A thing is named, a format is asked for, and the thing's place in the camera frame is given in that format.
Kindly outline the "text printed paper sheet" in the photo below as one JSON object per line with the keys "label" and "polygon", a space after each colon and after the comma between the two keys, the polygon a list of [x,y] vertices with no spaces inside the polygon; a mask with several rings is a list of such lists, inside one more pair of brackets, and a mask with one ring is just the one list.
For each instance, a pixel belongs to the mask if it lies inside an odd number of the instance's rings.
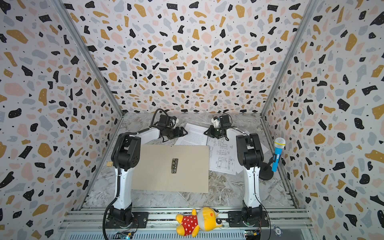
{"label": "text printed paper sheet", "polygon": [[206,146],[208,136],[204,134],[208,128],[187,123],[185,130],[188,132],[185,136],[178,138],[175,146]]}

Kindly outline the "technical drawing paper sheet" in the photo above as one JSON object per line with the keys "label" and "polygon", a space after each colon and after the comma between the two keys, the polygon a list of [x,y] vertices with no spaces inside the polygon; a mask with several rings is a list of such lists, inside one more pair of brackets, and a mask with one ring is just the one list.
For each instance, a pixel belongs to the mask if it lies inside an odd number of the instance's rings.
{"label": "technical drawing paper sheet", "polygon": [[209,170],[223,174],[236,174],[236,168],[239,164],[236,152],[236,141],[225,138],[208,138],[207,145],[210,149]]}

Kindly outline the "beige manila folder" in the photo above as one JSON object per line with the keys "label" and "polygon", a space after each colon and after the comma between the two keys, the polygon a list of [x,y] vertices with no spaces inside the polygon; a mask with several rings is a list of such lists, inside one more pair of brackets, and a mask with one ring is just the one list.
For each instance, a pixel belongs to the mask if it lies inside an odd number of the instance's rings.
{"label": "beige manila folder", "polygon": [[133,190],[207,193],[208,146],[141,146]]}

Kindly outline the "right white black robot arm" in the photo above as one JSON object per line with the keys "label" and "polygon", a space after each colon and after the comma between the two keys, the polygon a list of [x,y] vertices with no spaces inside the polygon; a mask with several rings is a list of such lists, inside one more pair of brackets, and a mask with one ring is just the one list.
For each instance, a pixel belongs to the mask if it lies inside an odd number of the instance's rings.
{"label": "right white black robot arm", "polygon": [[235,141],[235,160],[243,168],[245,192],[243,208],[247,211],[262,211],[263,205],[260,200],[259,175],[264,162],[263,147],[259,135],[248,134],[232,126],[232,117],[223,114],[211,119],[211,125],[204,135],[211,139],[225,139],[227,142]]}

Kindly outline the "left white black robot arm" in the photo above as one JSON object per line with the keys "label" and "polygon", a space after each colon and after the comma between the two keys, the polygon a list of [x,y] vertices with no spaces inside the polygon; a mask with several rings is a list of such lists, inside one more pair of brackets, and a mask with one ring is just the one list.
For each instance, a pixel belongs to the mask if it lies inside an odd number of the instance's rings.
{"label": "left white black robot arm", "polygon": [[178,118],[167,113],[155,122],[153,115],[150,126],[136,132],[119,134],[111,160],[116,173],[115,198],[107,209],[125,211],[132,208],[132,179],[135,167],[140,161],[141,146],[159,138],[172,140],[184,137],[187,130],[178,126]]}

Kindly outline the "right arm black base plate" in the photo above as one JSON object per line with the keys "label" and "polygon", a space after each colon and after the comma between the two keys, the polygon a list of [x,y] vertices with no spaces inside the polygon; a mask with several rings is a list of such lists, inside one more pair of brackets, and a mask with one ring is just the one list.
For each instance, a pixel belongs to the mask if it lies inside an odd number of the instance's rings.
{"label": "right arm black base plate", "polygon": [[252,217],[248,217],[247,220],[242,215],[241,211],[230,211],[228,212],[228,223],[231,228],[259,228],[269,227],[270,222],[265,211],[262,214],[257,214]]}

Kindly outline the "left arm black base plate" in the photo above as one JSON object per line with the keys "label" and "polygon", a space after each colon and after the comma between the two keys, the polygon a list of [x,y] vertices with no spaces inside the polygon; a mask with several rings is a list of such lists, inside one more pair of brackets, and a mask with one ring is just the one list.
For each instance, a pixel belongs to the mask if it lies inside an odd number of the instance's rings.
{"label": "left arm black base plate", "polygon": [[149,218],[148,212],[133,212],[125,220],[109,217],[105,223],[106,229],[145,229]]}

